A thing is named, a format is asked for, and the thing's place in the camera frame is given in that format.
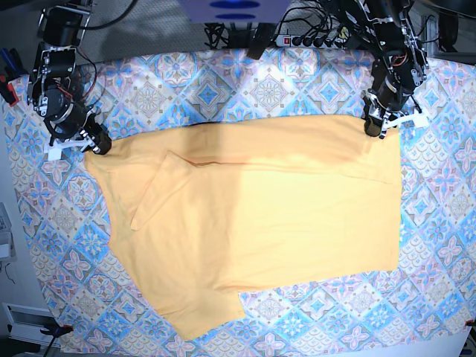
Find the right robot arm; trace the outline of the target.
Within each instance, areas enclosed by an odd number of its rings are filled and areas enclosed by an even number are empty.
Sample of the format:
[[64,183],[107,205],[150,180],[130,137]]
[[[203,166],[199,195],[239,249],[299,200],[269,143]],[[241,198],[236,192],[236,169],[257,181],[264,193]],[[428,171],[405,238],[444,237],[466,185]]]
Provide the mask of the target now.
[[112,140],[96,121],[93,105],[86,105],[83,89],[74,83],[77,50],[92,8],[92,1],[69,1],[42,10],[27,99],[51,136],[49,147],[71,144],[105,155]]

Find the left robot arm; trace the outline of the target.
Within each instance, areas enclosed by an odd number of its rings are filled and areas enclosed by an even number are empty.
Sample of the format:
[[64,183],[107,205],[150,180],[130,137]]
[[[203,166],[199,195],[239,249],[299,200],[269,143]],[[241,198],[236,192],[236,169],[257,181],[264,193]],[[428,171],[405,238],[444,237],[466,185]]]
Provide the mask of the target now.
[[364,94],[364,131],[383,139],[387,130],[409,121],[404,110],[426,80],[426,52],[410,19],[412,1],[335,1],[332,13],[351,40],[369,51],[373,83]]

